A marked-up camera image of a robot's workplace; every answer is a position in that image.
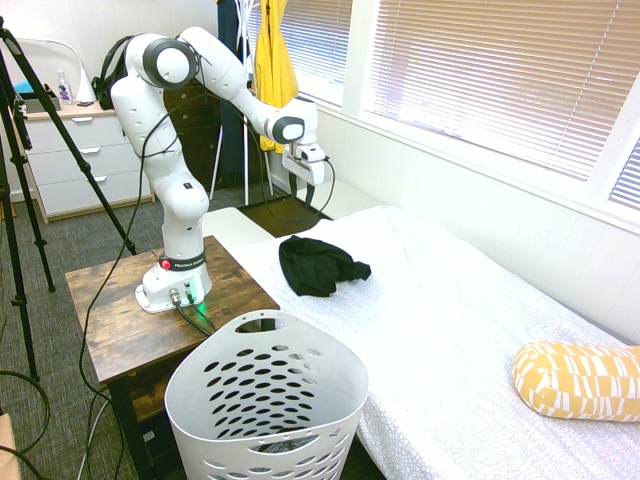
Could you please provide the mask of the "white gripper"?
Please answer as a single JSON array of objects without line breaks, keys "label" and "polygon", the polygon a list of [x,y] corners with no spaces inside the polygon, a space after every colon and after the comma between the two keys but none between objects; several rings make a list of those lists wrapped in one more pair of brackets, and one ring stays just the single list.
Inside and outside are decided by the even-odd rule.
[{"label": "white gripper", "polygon": [[297,197],[297,177],[308,183],[305,194],[306,207],[310,207],[313,202],[316,190],[314,185],[322,184],[325,181],[325,159],[324,151],[319,153],[285,151],[283,153],[282,163],[284,168],[289,171],[288,181],[291,196]]}]

